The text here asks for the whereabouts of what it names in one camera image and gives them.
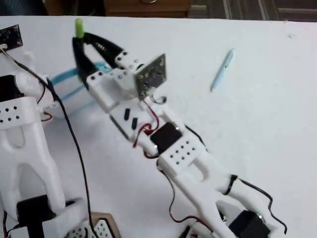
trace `robotic arm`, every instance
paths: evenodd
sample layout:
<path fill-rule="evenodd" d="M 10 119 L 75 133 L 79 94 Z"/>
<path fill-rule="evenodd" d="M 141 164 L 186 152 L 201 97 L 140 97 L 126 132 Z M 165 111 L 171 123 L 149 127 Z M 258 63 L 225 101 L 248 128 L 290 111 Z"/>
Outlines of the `robotic arm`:
<path fill-rule="evenodd" d="M 72 43 L 89 93 L 133 147 L 141 146 L 147 158 L 158 158 L 160 169 L 196 206 L 213 237 L 284 237 L 286 226 L 254 194 L 253 185 L 228 173 L 167 104 L 153 99 L 155 89 L 166 81 L 165 55 L 142 62 L 132 52 L 90 33 L 74 37 Z M 84 44 L 91 44 L 113 70 L 98 71 L 85 55 Z M 200 176 L 193 175 L 193 170 Z M 218 204 L 226 195 L 244 207 L 234 217 Z"/>
<path fill-rule="evenodd" d="M 40 77 L 47 82 L 44 75 Z M 27 73 L 0 77 L 0 195 L 5 212 L 19 222 L 11 238 L 61 238 L 87 219 L 83 199 L 65 201 L 40 113 L 53 96 Z M 46 195 L 23 200 L 21 170 L 29 166 L 41 179 Z"/>

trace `green object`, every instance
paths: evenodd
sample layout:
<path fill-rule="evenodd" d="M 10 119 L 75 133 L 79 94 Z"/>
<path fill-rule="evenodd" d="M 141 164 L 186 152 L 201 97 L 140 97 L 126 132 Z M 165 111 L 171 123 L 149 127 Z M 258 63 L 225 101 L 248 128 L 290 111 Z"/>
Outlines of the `green object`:
<path fill-rule="evenodd" d="M 84 26 L 83 26 L 83 19 L 77 18 L 75 20 L 75 27 L 76 27 L 76 37 L 83 38 L 84 37 Z"/>

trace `black cable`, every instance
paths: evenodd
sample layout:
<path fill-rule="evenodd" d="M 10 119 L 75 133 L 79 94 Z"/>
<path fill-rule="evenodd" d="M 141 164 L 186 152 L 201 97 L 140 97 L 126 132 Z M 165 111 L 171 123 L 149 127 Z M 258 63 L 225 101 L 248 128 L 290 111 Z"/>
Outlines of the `black cable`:
<path fill-rule="evenodd" d="M 9 58 L 11 58 L 11 60 L 13 60 L 13 62 L 15 62 L 20 68 L 24 69 L 25 71 L 27 71 L 28 73 L 30 73 L 31 75 L 33 75 L 34 77 L 36 77 L 39 82 L 41 84 L 43 84 L 53 95 L 54 98 L 56 98 L 56 100 L 59 102 L 60 107 L 63 111 L 63 114 L 65 116 L 70 134 L 73 137 L 74 143 L 76 145 L 77 151 L 78 151 L 78 155 L 79 155 L 79 159 L 80 159 L 80 164 L 82 167 L 82 171 L 83 171 L 83 176 L 84 176 L 84 181 L 85 181 L 85 189 L 86 189 L 86 194 L 87 194 L 87 203 L 88 203 L 88 216 L 89 216 L 89 224 L 91 227 L 91 230 L 93 232 L 93 234 L 99 238 L 99 236 L 97 235 L 95 229 L 94 229 L 94 225 L 93 225 L 93 221 L 92 221 L 92 217 L 91 217 L 91 208 L 90 208 L 90 197 L 89 197 L 89 190 L 88 190 L 88 183 L 87 183 L 87 176 L 86 176 L 86 169 L 85 169 L 85 165 L 84 165 L 84 161 L 83 161 L 83 157 L 80 151 L 80 147 L 77 141 L 77 138 L 75 136 L 75 133 L 72 129 L 71 123 L 69 121 L 65 106 L 62 102 L 62 100 L 60 99 L 60 97 L 57 95 L 57 93 L 55 92 L 54 88 L 52 88 L 51 86 L 49 86 L 40 76 L 38 76 L 35 72 L 33 72 L 32 70 L 30 70 L 27 66 L 23 65 L 22 63 L 18 62 L 17 60 L 15 60 L 13 57 L 11 57 L 8 53 L 6 53 L 8 55 Z"/>
<path fill-rule="evenodd" d="M 14 229 L 17 229 L 17 228 L 20 228 L 20 224 L 17 224 L 17 225 L 15 225 L 13 228 L 11 228 L 11 229 L 8 231 L 8 235 L 10 234 L 11 231 L 13 231 Z"/>
<path fill-rule="evenodd" d="M 250 188 L 253 188 L 254 190 L 262 193 L 264 196 L 266 196 L 269 199 L 268 210 L 269 210 L 271 216 L 284 227 L 284 234 L 286 234 L 287 233 L 287 225 L 284 222 L 282 222 L 280 219 L 278 219 L 276 216 L 274 216 L 274 214 L 272 213 L 273 197 L 271 195 L 269 195 L 267 192 L 265 192 L 263 189 L 255 186 L 255 185 L 253 185 L 253 184 L 251 184 L 243 179 L 238 178 L 238 176 L 236 176 L 236 175 L 231 175 L 230 184 L 228 186 L 227 191 L 223 195 L 228 195 L 230 193 L 232 186 L 233 186 L 233 183 L 237 179 L 240 180 L 246 186 L 249 186 Z"/>
<path fill-rule="evenodd" d="M 185 127 L 191 132 L 193 133 L 195 136 L 198 137 L 198 139 L 200 140 L 200 142 L 206 147 L 206 145 L 204 144 L 203 139 L 200 137 L 200 135 L 198 135 L 197 132 L 195 132 L 192 128 L 190 128 L 188 125 L 185 125 Z"/>
<path fill-rule="evenodd" d="M 269 210 L 271 216 L 284 227 L 284 234 L 286 235 L 286 233 L 287 233 L 287 225 L 284 222 L 282 222 L 280 219 L 278 219 L 276 216 L 274 216 L 274 214 L 272 213 L 271 208 L 272 208 L 272 204 L 273 204 L 273 197 L 271 195 L 269 195 L 267 192 L 265 192 L 263 189 L 255 186 L 255 185 L 253 185 L 253 184 L 251 184 L 251 183 L 249 183 L 249 182 L 247 182 L 247 181 L 245 181 L 243 179 L 239 178 L 239 180 L 242 183 L 244 183 L 246 186 L 249 186 L 250 188 L 253 188 L 254 190 L 262 193 L 264 196 L 266 196 L 269 199 L 268 210 Z"/>
<path fill-rule="evenodd" d="M 45 85 L 43 85 L 43 93 L 42 93 L 40 99 L 37 101 L 37 103 L 39 103 L 43 99 L 45 91 L 46 91 L 46 87 L 45 87 Z"/>

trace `light blue pen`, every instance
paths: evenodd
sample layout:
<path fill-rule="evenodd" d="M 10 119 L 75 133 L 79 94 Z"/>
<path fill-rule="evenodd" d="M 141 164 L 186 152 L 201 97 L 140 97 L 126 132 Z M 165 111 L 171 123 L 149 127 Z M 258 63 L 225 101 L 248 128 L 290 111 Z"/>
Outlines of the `light blue pen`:
<path fill-rule="evenodd" d="M 213 80 L 213 82 L 211 84 L 210 91 L 212 91 L 217 86 L 217 84 L 221 81 L 221 79 L 224 76 L 224 72 L 228 68 L 232 58 L 233 58 L 233 49 L 231 49 L 228 52 L 226 58 L 224 59 L 224 61 L 223 61 L 222 65 L 221 65 L 216 77 L 214 78 L 214 80 Z"/>

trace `white tabletop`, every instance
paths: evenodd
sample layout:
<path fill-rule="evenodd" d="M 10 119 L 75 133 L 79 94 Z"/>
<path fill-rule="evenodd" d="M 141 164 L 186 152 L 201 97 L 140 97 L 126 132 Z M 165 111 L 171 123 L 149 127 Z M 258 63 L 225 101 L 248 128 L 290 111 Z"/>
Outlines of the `white tabletop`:
<path fill-rule="evenodd" d="M 75 66 L 75 17 L 0 17 L 19 24 L 36 70 L 56 75 Z M 219 161 L 274 197 L 273 212 L 289 238 L 313 237 L 317 212 L 317 23 L 215 19 L 85 17 L 85 30 L 141 56 L 166 53 L 168 81 L 159 89 Z M 227 74 L 209 87 L 229 49 Z M 15 69 L 0 56 L 0 75 Z M 93 104 L 71 117 L 89 181 L 92 209 L 110 212 L 124 238 L 175 238 L 185 224 L 169 218 L 171 188 L 155 161 L 119 133 Z M 85 196 L 82 171 L 66 123 L 45 126 L 67 198 Z M 37 188 L 22 190 L 28 196 Z M 177 191 L 175 216 L 195 214 Z"/>

